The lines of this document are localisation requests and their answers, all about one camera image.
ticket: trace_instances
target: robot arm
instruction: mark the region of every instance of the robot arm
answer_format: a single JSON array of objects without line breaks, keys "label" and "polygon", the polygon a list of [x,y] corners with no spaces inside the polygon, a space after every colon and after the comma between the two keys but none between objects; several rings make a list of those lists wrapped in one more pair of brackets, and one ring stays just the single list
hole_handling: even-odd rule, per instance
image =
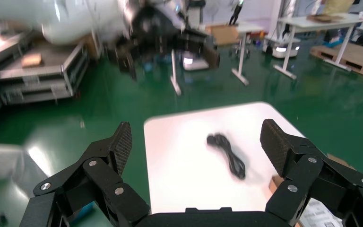
[{"label": "robot arm", "polygon": [[210,68],[219,66],[219,55],[199,31],[176,28],[158,7],[169,3],[186,23],[176,0],[1,0],[0,19],[15,20],[42,31],[54,44],[77,40],[110,21],[124,21],[127,36],[108,46],[110,59],[121,71],[136,78],[134,60],[146,54],[183,50],[201,54]]},{"label": "robot arm", "polygon": [[76,163],[34,188],[20,226],[69,226],[69,218],[95,201],[114,227],[292,227],[314,198],[344,226],[363,227],[363,174],[327,158],[308,139],[286,134],[272,119],[262,123],[260,142],[285,179],[265,212],[187,208],[149,215],[150,207],[121,178],[132,148],[130,124],[122,122],[113,136],[91,143]]},{"label": "robot arm", "polygon": [[[129,37],[121,36],[108,45],[109,59],[118,64],[123,72],[130,73],[136,80],[134,61],[142,56],[168,54],[172,50],[189,51],[200,54],[210,69],[218,68],[219,54],[214,45],[206,42],[208,35],[188,26],[176,28],[173,22],[154,3],[129,0],[122,6]],[[172,7],[178,16],[187,17],[178,6]]]}]

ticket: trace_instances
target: wooden block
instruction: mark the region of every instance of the wooden block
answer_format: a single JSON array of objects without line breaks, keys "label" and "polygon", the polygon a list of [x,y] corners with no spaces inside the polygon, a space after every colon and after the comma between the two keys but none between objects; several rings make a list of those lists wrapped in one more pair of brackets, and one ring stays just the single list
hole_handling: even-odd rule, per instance
[{"label": "wooden block", "polygon": [[[335,61],[340,50],[340,46],[329,48],[326,46],[314,46],[310,50],[310,54],[322,58]],[[346,50],[340,61],[340,64],[350,67],[353,71],[363,75],[363,46],[355,44],[347,44]]]},{"label": "wooden block", "polygon": [[39,66],[42,63],[42,56],[40,53],[27,54],[21,60],[21,66],[23,68]]}]

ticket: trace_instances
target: paper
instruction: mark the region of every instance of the paper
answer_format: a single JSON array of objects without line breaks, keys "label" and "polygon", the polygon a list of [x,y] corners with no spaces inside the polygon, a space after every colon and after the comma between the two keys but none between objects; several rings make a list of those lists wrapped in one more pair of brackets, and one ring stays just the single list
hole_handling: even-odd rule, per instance
[{"label": "paper", "polygon": [[336,218],[328,208],[316,199],[310,199],[300,217],[303,227],[343,227],[342,220]]}]

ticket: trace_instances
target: desk leg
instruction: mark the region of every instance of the desk leg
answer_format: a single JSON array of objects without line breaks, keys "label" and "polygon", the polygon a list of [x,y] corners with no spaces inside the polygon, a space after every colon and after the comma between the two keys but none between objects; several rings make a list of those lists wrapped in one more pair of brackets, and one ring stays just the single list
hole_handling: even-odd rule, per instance
[{"label": "desk leg", "polygon": [[285,74],[286,76],[288,76],[288,77],[290,77],[292,79],[296,79],[297,77],[294,74],[292,74],[291,72],[287,71],[287,65],[289,63],[290,52],[291,52],[292,46],[293,46],[294,34],[295,34],[295,26],[292,26],[292,31],[290,33],[289,45],[287,46],[287,50],[286,50],[285,61],[283,62],[283,68],[281,68],[278,65],[273,66],[273,68],[275,68],[276,70],[280,71],[281,73]]},{"label": "desk leg", "polygon": [[248,85],[248,80],[242,75],[243,70],[243,61],[245,55],[245,45],[247,43],[247,35],[244,35],[241,42],[241,49],[240,49],[240,62],[239,62],[239,71],[236,69],[232,69],[232,73],[245,85]]},{"label": "desk leg", "polygon": [[180,87],[179,87],[179,84],[177,83],[177,78],[176,78],[176,57],[175,57],[174,50],[172,50],[172,71],[173,71],[173,75],[170,77],[170,81],[172,82],[174,91],[179,96],[182,94],[182,91],[180,90]]},{"label": "desk leg", "polygon": [[327,62],[327,63],[330,63],[332,65],[336,65],[342,69],[345,69],[347,71],[351,71],[351,68],[350,67],[347,67],[345,65],[341,65],[340,64],[340,60],[342,60],[342,57],[343,57],[343,54],[344,54],[344,51],[347,47],[347,43],[348,43],[348,40],[350,39],[350,36],[351,36],[351,33],[353,32],[353,29],[354,29],[354,25],[350,26],[348,31],[347,31],[347,34],[345,36],[345,39],[342,43],[342,46],[340,47],[340,51],[339,51],[339,54],[337,55],[337,58],[336,58],[336,61],[332,61],[330,59],[325,59],[324,61]]}]

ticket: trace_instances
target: textured grip pad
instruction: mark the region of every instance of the textured grip pad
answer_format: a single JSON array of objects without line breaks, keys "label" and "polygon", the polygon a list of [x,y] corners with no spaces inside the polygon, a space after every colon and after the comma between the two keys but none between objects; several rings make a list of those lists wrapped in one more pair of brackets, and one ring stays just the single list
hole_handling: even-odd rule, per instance
[{"label": "textured grip pad", "polygon": [[130,124],[122,122],[112,138],[113,141],[109,144],[109,151],[114,153],[117,173],[121,176],[133,147]]},{"label": "textured grip pad", "polygon": [[262,123],[261,138],[259,140],[279,176],[284,177],[283,169],[287,153],[293,147],[287,139],[287,134],[279,128],[274,120],[267,119]]}]

